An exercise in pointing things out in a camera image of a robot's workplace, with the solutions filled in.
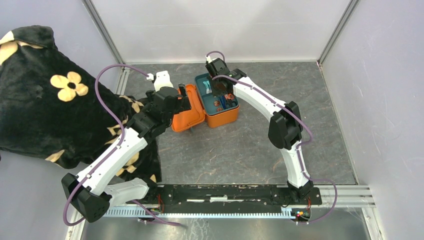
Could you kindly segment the orange handled scissors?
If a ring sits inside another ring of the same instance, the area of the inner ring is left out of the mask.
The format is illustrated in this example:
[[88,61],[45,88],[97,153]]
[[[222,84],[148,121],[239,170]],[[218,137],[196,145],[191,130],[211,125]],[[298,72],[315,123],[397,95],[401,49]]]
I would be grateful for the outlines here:
[[227,101],[231,101],[231,102],[234,101],[234,99],[235,99],[235,97],[230,93],[225,94],[224,97]]

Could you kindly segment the black handled scissors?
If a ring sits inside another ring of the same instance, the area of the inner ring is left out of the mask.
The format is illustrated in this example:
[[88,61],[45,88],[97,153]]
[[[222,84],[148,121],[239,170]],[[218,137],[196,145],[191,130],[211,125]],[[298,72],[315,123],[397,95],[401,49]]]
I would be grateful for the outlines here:
[[220,102],[220,105],[221,105],[222,109],[225,110],[226,109],[226,102],[225,102],[225,100],[223,100],[221,96],[218,96],[217,98],[218,98],[218,100]]

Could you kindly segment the teal white tube packet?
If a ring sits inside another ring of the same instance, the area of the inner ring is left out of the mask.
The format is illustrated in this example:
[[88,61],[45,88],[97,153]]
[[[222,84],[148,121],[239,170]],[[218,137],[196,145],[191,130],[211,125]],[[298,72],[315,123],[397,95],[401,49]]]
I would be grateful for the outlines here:
[[205,93],[206,94],[210,94],[212,92],[212,87],[210,85],[210,81],[206,80],[203,82],[204,86],[205,86]]

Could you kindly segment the teal divided tray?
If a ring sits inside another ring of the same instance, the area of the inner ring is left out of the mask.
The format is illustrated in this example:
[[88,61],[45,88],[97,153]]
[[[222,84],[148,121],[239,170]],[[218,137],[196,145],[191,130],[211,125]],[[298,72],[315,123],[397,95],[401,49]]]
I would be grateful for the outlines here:
[[239,107],[238,99],[232,93],[214,95],[208,77],[209,74],[205,73],[194,78],[200,103],[207,115],[214,116]]

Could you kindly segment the orange medicine kit box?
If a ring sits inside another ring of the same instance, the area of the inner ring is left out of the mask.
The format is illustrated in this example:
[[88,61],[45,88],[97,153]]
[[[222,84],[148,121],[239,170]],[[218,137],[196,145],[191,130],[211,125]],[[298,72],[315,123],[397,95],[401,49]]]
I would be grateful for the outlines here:
[[174,115],[171,125],[174,132],[183,132],[203,122],[206,122],[210,128],[216,128],[237,120],[240,106],[233,110],[209,116],[201,104],[195,82],[186,85],[185,88],[190,100],[191,110]]

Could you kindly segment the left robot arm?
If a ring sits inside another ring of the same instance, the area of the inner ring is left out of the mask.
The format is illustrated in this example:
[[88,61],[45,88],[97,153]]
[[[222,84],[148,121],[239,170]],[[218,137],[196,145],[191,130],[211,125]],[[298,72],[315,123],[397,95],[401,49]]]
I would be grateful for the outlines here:
[[191,109],[185,85],[174,88],[168,71],[149,73],[146,78],[154,85],[154,90],[146,92],[148,104],[126,126],[118,123],[121,134],[93,163],[77,175],[68,173],[62,178],[67,198],[62,218],[67,226],[81,223],[68,221],[70,205],[82,215],[82,220],[93,223],[111,207],[133,200],[145,204],[156,200],[157,190],[140,178],[108,186],[131,157],[171,126],[174,115]]

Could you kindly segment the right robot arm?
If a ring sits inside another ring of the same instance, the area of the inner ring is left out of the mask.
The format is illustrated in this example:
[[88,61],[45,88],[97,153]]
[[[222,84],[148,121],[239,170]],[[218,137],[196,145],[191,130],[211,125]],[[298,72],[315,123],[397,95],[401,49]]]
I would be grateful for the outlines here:
[[302,204],[314,187],[306,170],[302,153],[302,131],[311,131],[301,120],[299,106],[285,102],[259,87],[247,74],[236,68],[230,70],[226,62],[206,56],[205,67],[214,93],[233,94],[258,110],[269,122],[268,139],[280,150],[287,169],[289,199]]

